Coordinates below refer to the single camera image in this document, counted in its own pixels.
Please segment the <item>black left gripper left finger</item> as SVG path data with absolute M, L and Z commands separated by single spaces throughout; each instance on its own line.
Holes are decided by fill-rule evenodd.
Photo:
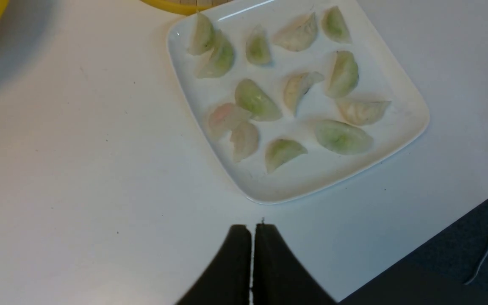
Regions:
M 219 251 L 178 305 L 247 305 L 250 301 L 252 236 L 232 225 Z

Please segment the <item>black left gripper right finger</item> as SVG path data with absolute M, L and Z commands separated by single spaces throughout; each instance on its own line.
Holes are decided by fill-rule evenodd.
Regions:
M 300 264 L 275 225 L 256 225 L 253 262 L 255 305 L 337 304 Z

